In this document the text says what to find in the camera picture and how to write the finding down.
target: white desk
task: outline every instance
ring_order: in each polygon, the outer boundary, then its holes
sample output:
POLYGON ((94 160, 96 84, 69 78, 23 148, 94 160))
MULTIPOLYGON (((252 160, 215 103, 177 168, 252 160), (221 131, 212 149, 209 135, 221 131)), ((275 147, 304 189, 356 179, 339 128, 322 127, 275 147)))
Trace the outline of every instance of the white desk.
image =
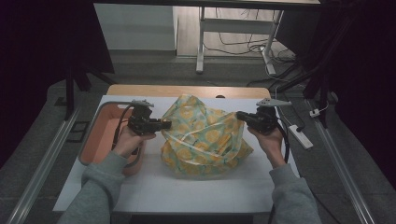
MULTIPOLYGON (((176 97, 145 97, 105 95, 101 101, 130 102, 148 100, 153 103, 152 118, 160 118, 176 97)), ((243 110, 255 113, 257 99, 200 98, 209 107, 232 112, 243 110)), ((239 166, 217 178, 196 180, 181 178, 161 161, 160 148, 164 138, 160 133, 148 141, 143 165, 137 175, 127 177, 122 184, 116 212, 151 214, 255 214, 269 212, 274 185, 268 172, 270 162, 259 147, 257 139, 247 130, 244 139, 255 149, 239 166)), ((290 155, 295 174, 297 169, 290 155)), ((80 190, 80 178, 85 166, 78 159, 67 178, 54 211, 64 211, 80 190)))

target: gray sleeve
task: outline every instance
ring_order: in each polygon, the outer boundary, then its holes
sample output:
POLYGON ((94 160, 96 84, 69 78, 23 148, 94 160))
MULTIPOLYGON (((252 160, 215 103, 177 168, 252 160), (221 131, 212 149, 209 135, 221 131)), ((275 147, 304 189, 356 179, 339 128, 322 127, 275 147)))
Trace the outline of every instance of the gray sleeve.
POLYGON ((100 164, 90 164, 78 193, 58 223, 110 223, 110 212, 120 196, 121 173, 127 160, 110 152, 100 164))
POLYGON ((270 171, 275 189, 275 221, 281 223, 321 223, 318 208, 306 181, 295 176, 290 164, 270 171))

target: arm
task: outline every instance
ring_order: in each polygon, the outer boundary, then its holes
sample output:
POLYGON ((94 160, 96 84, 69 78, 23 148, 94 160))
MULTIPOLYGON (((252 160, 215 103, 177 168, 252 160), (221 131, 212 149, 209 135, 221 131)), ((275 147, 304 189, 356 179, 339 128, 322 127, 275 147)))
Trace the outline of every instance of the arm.
POLYGON ((276 208, 276 223, 321 223, 315 199, 303 178, 295 176, 281 153, 282 134, 278 129, 264 135, 248 128, 259 140, 274 170, 273 201, 276 208))
POLYGON ((110 223, 110 212, 120 195, 125 176, 121 173, 132 151, 155 134, 136 135, 128 127, 120 133, 119 141, 100 164, 90 164, 84 171, 81 191, 58 223, 110 223))

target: yellow lemon pattern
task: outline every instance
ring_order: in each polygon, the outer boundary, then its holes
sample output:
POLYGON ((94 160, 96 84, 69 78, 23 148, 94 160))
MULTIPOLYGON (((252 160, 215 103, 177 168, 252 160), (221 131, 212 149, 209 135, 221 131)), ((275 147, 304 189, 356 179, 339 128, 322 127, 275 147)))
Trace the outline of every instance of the yellow lemon pattern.
POLYGON ((184 94, 163 115, 162 161, 179 175, 220 175, 236 167, 253 149, 242 138, 244 122, 235 113, 209 108, 184 94))

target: lemon print fabric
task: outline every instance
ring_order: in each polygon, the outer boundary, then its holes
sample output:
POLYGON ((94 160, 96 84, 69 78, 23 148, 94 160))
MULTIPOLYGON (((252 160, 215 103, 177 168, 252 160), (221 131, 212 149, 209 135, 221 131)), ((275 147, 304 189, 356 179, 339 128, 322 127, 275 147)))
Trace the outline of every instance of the lemon print fabric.
POLYGON ((195 96, 179 96, 163 120, 172 121, 172 127, 162 130, 162 160, 176 174, 220 175, 253 151, 235 113, 209 108, 195 96))

